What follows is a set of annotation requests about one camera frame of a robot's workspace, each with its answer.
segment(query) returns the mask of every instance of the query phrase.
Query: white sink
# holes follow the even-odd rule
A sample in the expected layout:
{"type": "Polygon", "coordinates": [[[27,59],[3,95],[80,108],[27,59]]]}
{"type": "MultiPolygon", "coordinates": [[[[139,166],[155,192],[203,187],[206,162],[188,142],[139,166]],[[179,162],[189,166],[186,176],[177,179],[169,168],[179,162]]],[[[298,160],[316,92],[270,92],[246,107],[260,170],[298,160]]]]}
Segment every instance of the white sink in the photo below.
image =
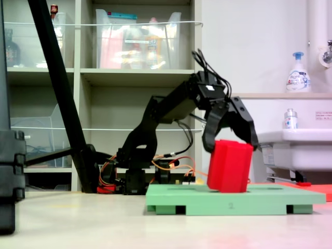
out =
{"type": "Polygon", "coordinates": [[[283,129],[258,134],[264,164],[292,171],[332,171],[332,129],[283,129]]]}

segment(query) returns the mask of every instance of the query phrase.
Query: plastic storage bin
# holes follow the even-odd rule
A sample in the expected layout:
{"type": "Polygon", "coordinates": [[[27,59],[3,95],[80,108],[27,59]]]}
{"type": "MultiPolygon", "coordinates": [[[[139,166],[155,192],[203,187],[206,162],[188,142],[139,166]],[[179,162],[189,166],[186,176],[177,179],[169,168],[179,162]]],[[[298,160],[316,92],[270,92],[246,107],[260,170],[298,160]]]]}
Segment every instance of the plastic storage bin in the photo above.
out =
{"type": "MultiPolygon", "coordinates": [[[[170,22],[180,21],[181,13],[170,22]]],[[[96,10],[97,68],[179,69],[178,23],[112,25],[105,10],[96,10]]]]}
{"type": "MultiPolygon", "coordinates": [[[[13,130],[24,132],[27,159],[69,147],[58,105],[50,117],[11,118],[10,123],[13,130]]],[[[50,160],[36,167],[71,167],[71,157],[50,160]]]]}
{"type": "MultiPolygon", "coordinates": [[[[54,31],[66,67],[74,66],[74,26],[66,13],[57,13],[54,31]]],[[[34,24],[5,23],[7,66],[47,68],[37,29],[34,24]]]]}

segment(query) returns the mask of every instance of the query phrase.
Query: red cube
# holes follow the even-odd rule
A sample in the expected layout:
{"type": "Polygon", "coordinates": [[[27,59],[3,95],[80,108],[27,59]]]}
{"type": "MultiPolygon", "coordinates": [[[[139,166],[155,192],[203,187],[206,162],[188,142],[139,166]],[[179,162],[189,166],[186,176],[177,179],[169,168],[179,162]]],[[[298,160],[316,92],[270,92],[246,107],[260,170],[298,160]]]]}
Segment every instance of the red cube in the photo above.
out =
{"type": "Polygon", "coordinates": [[[246,192],[254,147],[235,141],[216,141],[207,185],[222,193],[246,192]]]}

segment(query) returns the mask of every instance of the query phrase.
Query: white floor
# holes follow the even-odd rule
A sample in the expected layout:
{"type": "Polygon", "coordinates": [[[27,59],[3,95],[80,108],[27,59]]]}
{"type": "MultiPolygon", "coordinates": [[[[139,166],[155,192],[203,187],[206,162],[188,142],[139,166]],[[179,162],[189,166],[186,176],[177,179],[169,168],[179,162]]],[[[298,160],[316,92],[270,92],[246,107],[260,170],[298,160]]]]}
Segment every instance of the white floor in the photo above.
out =
{"type": "Polygon", "coordinates": [[[332,203],[313,215],[156,216],[144,196],[28,192],[1,249],[332,248],[332,203]]]}

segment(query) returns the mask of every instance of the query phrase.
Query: green platform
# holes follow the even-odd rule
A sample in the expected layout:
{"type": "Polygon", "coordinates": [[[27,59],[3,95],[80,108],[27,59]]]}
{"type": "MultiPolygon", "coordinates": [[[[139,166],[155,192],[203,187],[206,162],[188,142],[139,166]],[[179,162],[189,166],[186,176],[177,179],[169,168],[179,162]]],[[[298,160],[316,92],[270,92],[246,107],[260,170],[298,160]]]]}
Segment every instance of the green platform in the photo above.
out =
{"type": "Polygon", "coordinates": [[[312,204],[325,203],[322,193],[272,185],[248,185],[246,193],[219,193],[207,185],[150,185],[147,210],[156,214],[281,215],[311,214],[312,204]]]}

